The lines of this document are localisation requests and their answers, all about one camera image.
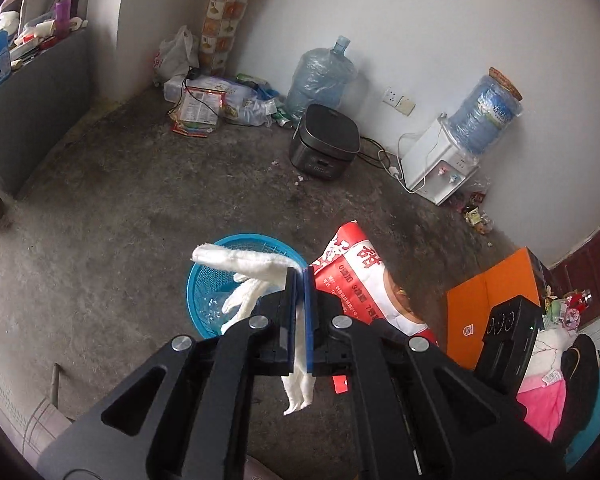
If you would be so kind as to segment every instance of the metal screw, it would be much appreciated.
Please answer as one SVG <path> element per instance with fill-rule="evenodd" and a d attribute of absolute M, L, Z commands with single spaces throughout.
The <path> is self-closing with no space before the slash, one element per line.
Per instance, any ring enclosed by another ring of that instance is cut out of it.
<path fill-rule="evenodd" d="M 171 341 L 171 348 L 173 348 L 176 352 L 182 352 L 187 348 L 191 348 L 193 341 L 188 335 L 179 335 L 174 337 Z"/>
<path fill-rule="evenodd" d="M 424 339 L 423 337 L 412 337 L 409 339 L 409 348 L 414 352 L 424 352 L 427 348 L 429 348 L 429 341 Z"/>
<path fill-rule="evenodd" d="M 349 328 L 353 325 L 353 320 L 349 316 L 336 316 L 331 322 L 336 328 Z"/>
<path fill-rule="evenodd" d="M 264 328 L 269 324 L 269 320 L 264 316 L 253 316 L 249 320 L 249 326 L 251 328 Z"/>

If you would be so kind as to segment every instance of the gray floor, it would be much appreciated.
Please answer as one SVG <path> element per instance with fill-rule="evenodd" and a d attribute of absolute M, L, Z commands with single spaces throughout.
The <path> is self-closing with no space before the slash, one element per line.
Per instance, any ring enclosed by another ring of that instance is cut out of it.
<path fill-rule="evenodd" d="M 288 131 L 225 125 L 189 139 L 170 132 L 167 109 L 151 89 L 65 143 L 0 223 L 0 328 L 32 386 L 46 389 L 62 365 L 68 416 L 194 332 L 184 290 L 203 242 L 258 232 L 312 261 L 357 219 L 442 346 L 445 291 L 512 251 L 360 160 L 336 182 L 295 186 Z M 352 479 L 347 397 L 324 379 L 311 407 L 283 417 L 285 407 L 280 380 L 257 381 L 250 453 L 286 480 Z"/>

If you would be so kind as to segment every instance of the basket rim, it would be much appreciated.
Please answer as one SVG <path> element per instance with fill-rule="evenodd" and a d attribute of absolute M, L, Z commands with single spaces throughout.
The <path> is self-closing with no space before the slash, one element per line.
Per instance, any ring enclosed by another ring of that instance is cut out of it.
<path fill-rule="evenodd" d="M 287 253 L 287 256 L 289 258 L 291 258 L 292 260 L 295 260 L 302 267 L 308 266 L 308 264 L 304 260 L 304 258 L 295 249 L 288 246 L 284 242 L 277 240 L 276 238 L 272 238 L 272 237 L 266 236 L 266 235 L 259 235 L 256 233 L 241 233 L 241 234 L 231 235 L 231 236 L 227 236 L 225 238 L 221 238 L 217 242 L 214 242 L 214 245 L 225 246 L 231 242 L 237 242 L 240 240 L 256 240 L 258 242 L 264 242 L 264 243 L 274 245 L 277 248 L 279 248 L 280 250 L 285 251 L 285 253 Z M 193 264 L 189 271 L 189 278 L 187 279 L 187 290 L 186 290 L 187 310 L 189 311 L 189 317 L 191 319 L 191 322 L 193 323 L 193 326 L 198 331 L 200 336 L 204 339 L 210 339 L 210 338 L 216 337 L 216 334 L 212 333 L 210 330 L 206 329 L 202 325 L 202 321 L 200 321 L 200 316 L 198 315 L 198 313 L 196 311 L 196 304 L 195 304 L 194 295 L 193 295 L 194 284 L 196 282 L 196 279 L 198 278 L 200 270 L 202 270 L 203 267 L 205 267 L 205 266 L 202 266 L 200 264 Z"/>

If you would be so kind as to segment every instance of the rice cooker lid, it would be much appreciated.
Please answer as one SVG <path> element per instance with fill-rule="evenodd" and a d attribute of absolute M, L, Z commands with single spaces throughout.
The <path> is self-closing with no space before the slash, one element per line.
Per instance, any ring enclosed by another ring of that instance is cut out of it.
<path fill-rule="evenodd" d="M 311 104 L 300 123 L 300 138 L 310 148 L 340 160 L 353 160 L 360 151 L 356 123 L 327 106 Z"/>

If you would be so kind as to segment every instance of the white wall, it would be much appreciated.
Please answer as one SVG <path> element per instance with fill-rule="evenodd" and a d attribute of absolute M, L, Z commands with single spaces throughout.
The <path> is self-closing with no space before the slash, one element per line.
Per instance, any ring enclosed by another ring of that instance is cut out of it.
<path fill-rule="evenodd" d="M 546 264 L 600 225 L 599 0 L 251 0 L 230 68 L 286 92 L 300 55 L 339 34 L 361 72 L 343 111 L 362 134 L 394 150 L 494 66 L 525 113 L 483 160 L 487 213 Z M 386 86 L 415 101 L 410 117 L 379 103 Z"/>
<path fill-rule="evenodd" d="M 160 42 L 181 25 L 200 36 L 206 0 L 89 0 L 98 94 L 124 102 L 149 86 Z"/>

